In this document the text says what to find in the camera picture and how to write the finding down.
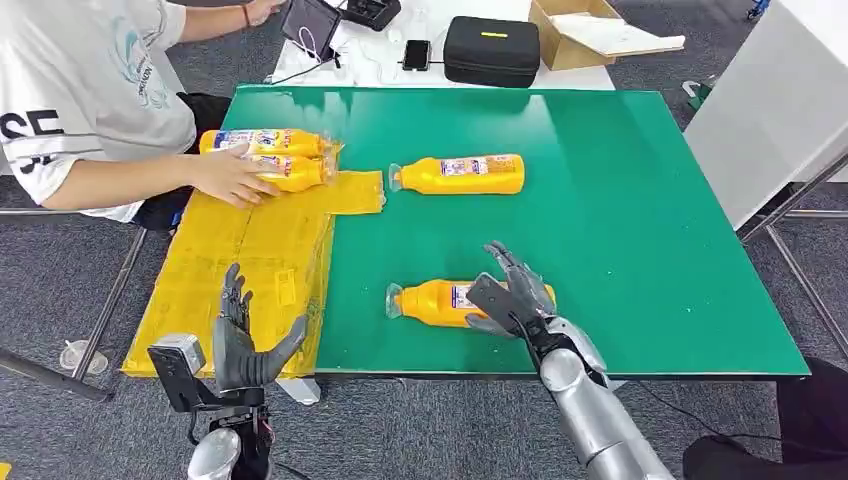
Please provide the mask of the person's right hand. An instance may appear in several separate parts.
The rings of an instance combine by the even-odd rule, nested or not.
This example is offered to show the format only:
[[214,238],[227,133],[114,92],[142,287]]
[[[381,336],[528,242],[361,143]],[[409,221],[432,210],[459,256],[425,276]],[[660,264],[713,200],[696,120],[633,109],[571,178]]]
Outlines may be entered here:
[[262,177],[265,173],[278,173],[279,168],[253,159],[248,144],[188,155],[187,161],[188,184],[230,205],[246,208],[281,194],[275,184]]

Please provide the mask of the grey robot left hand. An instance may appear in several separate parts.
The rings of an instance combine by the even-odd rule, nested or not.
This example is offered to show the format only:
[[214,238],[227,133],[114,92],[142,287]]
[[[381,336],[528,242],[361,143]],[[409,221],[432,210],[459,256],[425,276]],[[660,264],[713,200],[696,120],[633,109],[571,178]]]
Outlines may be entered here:
[[268,351],[258,351],[249,333],[249,304],[253,293],[243,292],[245,277],[232,264],[224,277],[220,309],[213,331],[215,379],[221,392],[261,388],[273,383],[303,344],[309,325],[298,316],[286,336]]

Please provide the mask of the person's left hand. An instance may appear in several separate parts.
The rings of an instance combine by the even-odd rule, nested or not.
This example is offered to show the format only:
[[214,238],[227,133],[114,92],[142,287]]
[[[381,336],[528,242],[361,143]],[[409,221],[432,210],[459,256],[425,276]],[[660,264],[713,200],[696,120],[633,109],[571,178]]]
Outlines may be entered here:
[[251,0],[242,5],[246,23],[251,27],[262,25],[287,3],[288,0]]

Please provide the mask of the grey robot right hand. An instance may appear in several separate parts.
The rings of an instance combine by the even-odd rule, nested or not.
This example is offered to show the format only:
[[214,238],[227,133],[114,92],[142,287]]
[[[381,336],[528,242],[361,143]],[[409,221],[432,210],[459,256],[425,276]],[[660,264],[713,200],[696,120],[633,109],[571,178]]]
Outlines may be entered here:
[[556,313],[555,302],[542,278],[525,262],[499,241],[483,248],[505,273],[506,286],[487,272],[475,278],[466,299],[481,313],[464,316],[468,327],[493,335],[521,337],[521,328],[531,320]]

